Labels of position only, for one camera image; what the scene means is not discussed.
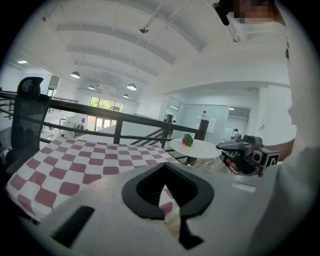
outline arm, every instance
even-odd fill
[[[295,139],[290,140],[289,142],[278,144],[278,145],[270,145],[264,146],[268,150],[272,151],[280,151],[280,158],[279,161],[283,161],[286,159],[292,152],[294,147]]]
[[[289,142],[278,144],[278,145],[270,145],[270,146],[264,146],[268,150],[272,151],[280,151],[280,158],[279,161],[282,162],[284,159],[286,159],[292,152],[292,149],[294,147],[295,139],[290,140]],[[241,170],[238,169],[236,164],[232,162],[230,159],[227,159],[225,161],[230,167],[232,167],[236,172],[241,172]]]

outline round white table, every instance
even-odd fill
[[[198,139],[193,140],[192,146],[186,146],[182,143],[182,138],[175,138],[170,141],[170,147],[183,155],[198,159],[217,158],[222,153],[216,145]]]

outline paper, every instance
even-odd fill
[[[211,133],[213,134],[214,131],[215,131],[215,127],[216,127],[216,122],[217,122],[217,119],[214,119],[214,118],[210,118],[209,120],[209,125],[208,125],[208,129],[207,129],[207,133]]]

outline green toy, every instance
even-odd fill
[[[182,143],[183,145],[189,146],[191,147],[192,144],[194,143],[194,139],[192,138],[192,136],[188,133],[184,135],[184,138],[182,139]]]

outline checkered tablecloth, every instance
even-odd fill
[[[41,221],[54,208],[90,183],[109,175],[163,162],[176,162],[158,146],[117,145],[58,138],[29,159],[9,180],[8,196]],[[173,208],[164,189],[160,207]]]

